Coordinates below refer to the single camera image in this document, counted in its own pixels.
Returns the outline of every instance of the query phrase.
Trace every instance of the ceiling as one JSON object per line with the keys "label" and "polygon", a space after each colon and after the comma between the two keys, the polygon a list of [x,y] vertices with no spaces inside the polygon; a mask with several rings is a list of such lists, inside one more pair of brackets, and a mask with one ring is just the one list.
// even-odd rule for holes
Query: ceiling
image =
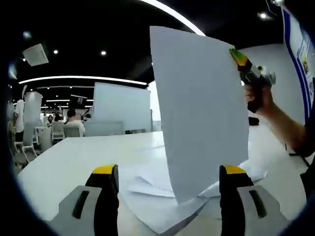
{"label": "ceiling", "polygon": [[[268,10],[266,0],[160,0],[189,19],[206,36],[233,44],[238,49],[283,42],[281,10],[267,1],[274,14]],[[38,9],[39,5],[28,4],[16,12],[19,20],[13,27],[17,31],[18,53],[12,64],[17,71],[17,80],[11,82],[15,102],[21,96],[22,86],[18,82],[38,77],[99,76],[150,83],[154,74],[149,26],[192,32],[173,16],[141,0],[90,0],[68,6],[56,3]],[[265,12],[268,19],[259,18],[261,12]],[[23,32],[29,32],[31,38],[24,38]],[[22,60],[22,52],[38,43],[43,45],[49,63],[31,67]],[[95,81],[41,80],[27,83],[27,91],[38,91],[43,95],[43,106],[57,108],[67,102],[50,102],[48,105],[46,100],[70,99],[71,94],[92,99]]]}

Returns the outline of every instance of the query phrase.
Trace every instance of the yellow-green nozzle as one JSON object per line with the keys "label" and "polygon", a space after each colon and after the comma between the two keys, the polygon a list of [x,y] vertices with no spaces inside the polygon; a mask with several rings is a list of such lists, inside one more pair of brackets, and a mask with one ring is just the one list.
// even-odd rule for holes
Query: yellow-green nozzle
{"label": "yellow-green nozzle", "polygon": [[240,53],[239,51],[237,51],[234,48],[230,49],[230,53],[232,55],[232,57],[234,58],[235,62],[242,66],[242,65],[246,65],[246,62],[248,60],[247,56],[245,56],[244,54]]}

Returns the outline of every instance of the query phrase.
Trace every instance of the table surface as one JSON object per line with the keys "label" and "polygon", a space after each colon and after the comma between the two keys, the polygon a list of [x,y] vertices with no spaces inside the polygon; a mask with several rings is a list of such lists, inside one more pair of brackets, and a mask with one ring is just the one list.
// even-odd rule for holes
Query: table surface
{"label": "table surface", "polygon": [[[162,132],[67,138],[27,165],[18,175],[18,182],[35,212],[42,219],[51,220],[58,213],[59,202],[76,186],[85,185],[93,169],[111,163],[122,167],[138,165],[156,157],[154,152],[148,156],[142,150],[163,145]],[[250,128],[249,159],[268,170],[267,177],[258,183],[279,201],[289,220],[297,216],[306,202],[293,158],[266,126]],[[221,220],[203,214],[206,208],[176,235],[190,236],[196,232],[199,236],[209,232],[221,235]],[[118,231],[120,236],[157,235],[135,217],[121,198]]]}

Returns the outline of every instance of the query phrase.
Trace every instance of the air vent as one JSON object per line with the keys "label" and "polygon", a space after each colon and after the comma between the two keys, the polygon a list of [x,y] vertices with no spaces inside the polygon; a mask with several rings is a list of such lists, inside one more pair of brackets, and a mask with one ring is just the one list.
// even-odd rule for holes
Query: air vent
{"label": "air vent", "polygon": [[49,62],[41,44],[26,49],[23,55],[30,66],[42,65]]}

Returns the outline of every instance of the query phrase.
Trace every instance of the human hand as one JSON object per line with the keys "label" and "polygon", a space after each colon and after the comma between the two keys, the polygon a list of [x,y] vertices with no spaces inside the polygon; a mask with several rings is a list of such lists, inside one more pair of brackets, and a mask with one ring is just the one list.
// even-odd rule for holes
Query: human hand
{"label": "human hand", "polygon": [[[253,91],[251,85],[244,85],[245,90],[245,100],[246,102],[255,100],[255,92]],[[272,109],[274,108],[275,103],[272,98],[271,87],[265,86],[262,88],[262,106],[257,110],[257,114],[263,117],[268,116]]]}

